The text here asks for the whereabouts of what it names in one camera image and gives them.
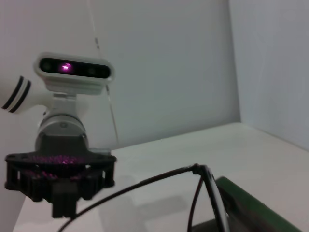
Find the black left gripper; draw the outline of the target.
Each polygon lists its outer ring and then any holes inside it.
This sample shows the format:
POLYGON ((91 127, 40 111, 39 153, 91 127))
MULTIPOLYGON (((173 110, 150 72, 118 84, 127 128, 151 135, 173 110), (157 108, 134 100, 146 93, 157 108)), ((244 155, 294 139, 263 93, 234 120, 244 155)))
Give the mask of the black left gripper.
POLYGON ((52 217, 72 218, 77 202, 89 201, 101 190, 114 186, 116 157, 110 152, 98 154, 87 148, 82 136, 47 136, 32 152, 9 154, 5 157, 7 174, 5 188, 19 191, 34 202, 48 201, 52 217), (65 181, 34 171, 83 171, 65 181))

